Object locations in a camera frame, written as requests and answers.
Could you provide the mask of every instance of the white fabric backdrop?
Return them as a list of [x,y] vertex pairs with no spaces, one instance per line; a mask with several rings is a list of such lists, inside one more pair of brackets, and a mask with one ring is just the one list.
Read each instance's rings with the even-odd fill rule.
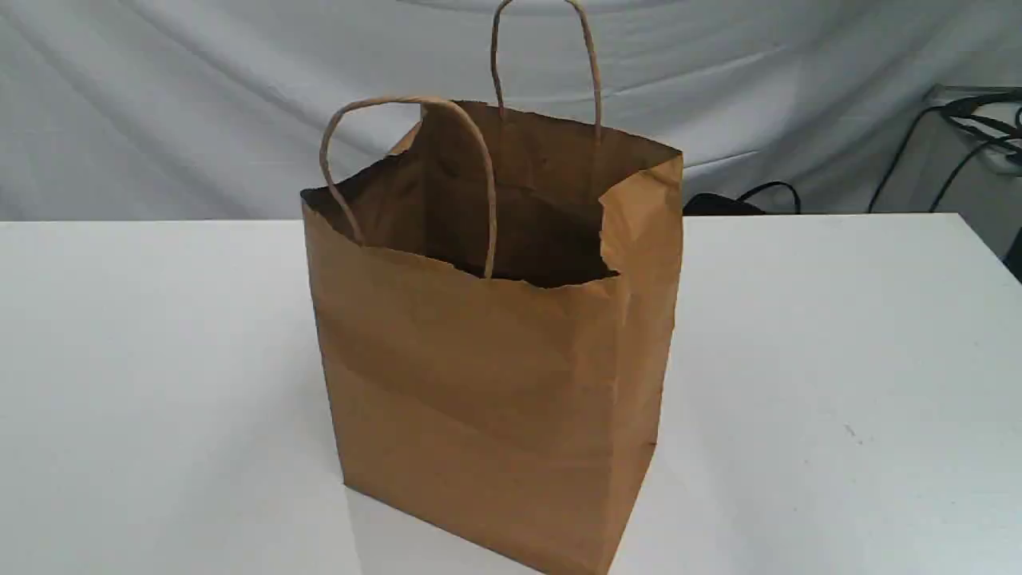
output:
[[[0,219],[297,217],[343,103],[493,99],[496,3],[0,0]],[[1016,0],[586,5],[608,125],[684,149],[689,195],[782,178],[811,210],[862,209],[926,90],[1022,28]],[[502,23],[509,102],[590,119],[570,8],[518,0]],[[335,173],[416,114],[345,118]]]

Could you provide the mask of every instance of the tabletop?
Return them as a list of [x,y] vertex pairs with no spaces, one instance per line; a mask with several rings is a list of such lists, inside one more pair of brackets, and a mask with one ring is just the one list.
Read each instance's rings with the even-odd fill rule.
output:
[[[956,215],[689,218],[612,573],[1022,573],[1022,286]],[[531,571],[341,484],[301,223],[0,223],[0,572]]]

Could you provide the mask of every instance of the black cord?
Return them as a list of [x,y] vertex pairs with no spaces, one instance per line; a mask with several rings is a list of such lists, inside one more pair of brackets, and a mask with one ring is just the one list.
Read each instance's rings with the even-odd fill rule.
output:
[[1014,140],[1020,138],[1022,138],[1022,136],[1009,134],[1007,136],[1002,136],[1000,138],[994,138],[992,140],[986,140],[985,142],[969,150],[969,153],[965,154],[965,157],[963,157],[962,160],[959,161],[958,165],[956,165],[955,169],[951,170],[950,175],[947,176],[946,180],[944,180],[944,185],[940,186],[940,191],[938,191],[937,196],[933,198],[933,203],[930,203],[929,211],[932,213],[937,210],[937,205],[939,205],[940,200],[944,198],[944,194],[947,193],[947,189],[951,187],[951,182],[955,181],[955,178],[958,177],[959,172],[961,172],[962,169],[965,167],[965,164],[968,163],[970,159],[972,159],[973,157],[978,155],[980,151],[983,151],[984,149],[986,149],[991,145],[996,145],[998,143],[1006,142],[1008,140]]
[[884,190],[884,186],[887,185],[887,180],[891,179],[891,174],[894,173],[894,167],[897,165],[898,160],[901,159],[901,154],[904,153],[904,148],[909,147],[909,141],[912,139],[912,134],[919,127],[919,123],[923,117],[930,113],[931,111],[937,111],[943,108],[942,105],[931,105],[919,113],[916,114],[916,118],[912,121],[912,125],[909,126],[909,131],[904,133],[904,137],[901,138],[901,143],[897,146],[897,151],[894,152],[894,157],[891,157],[891,162],[887,165],[887,171],[884,172],[884,177],[880,180],[880,184],[877,185],[877,190],[873,192],[873,197],[870,198],[870,205],[866,208],[867,213],[872,213],[873,208],[877,205],[877,199],[880,198],[880,192]]
[[754,188],[750,189],[749,191],[746,191],[745,193],[743,193],[742,195],[740,195],[738,197],[738,201],[745,201],[745,200],[749,199],[750,197],[752,197],[753,195],[759,193],[760,191],[762,191],[764,189],[768,189],[768,188],[771,188],[771,187],[775,187],[775,186],[783,186],[783,187],[786,187],[786,188],[788,188],[788,189],[791,190],[791,196],[792,196],[792,198],[795,201],[795,212],[796,213],[801,213],[802,212],[802,198],[801,198],[801,196],[798,195],[798,192],[795,190],[795,186],[789,184],[788,182],[782,182],[780,180],[775,180],[773,182],[766,182],[764,184],[757,185],[756,187],[754,187]]

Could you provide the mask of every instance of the paper bag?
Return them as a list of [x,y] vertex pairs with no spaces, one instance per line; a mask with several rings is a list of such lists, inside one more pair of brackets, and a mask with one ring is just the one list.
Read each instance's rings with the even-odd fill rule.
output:
[[[333,184],[340,117],[383,101],[426,113]],[[606,573],[656,445],[681,152],[406,97],[340,110],[321,160],[303,212],[344,483],[540,571]]]

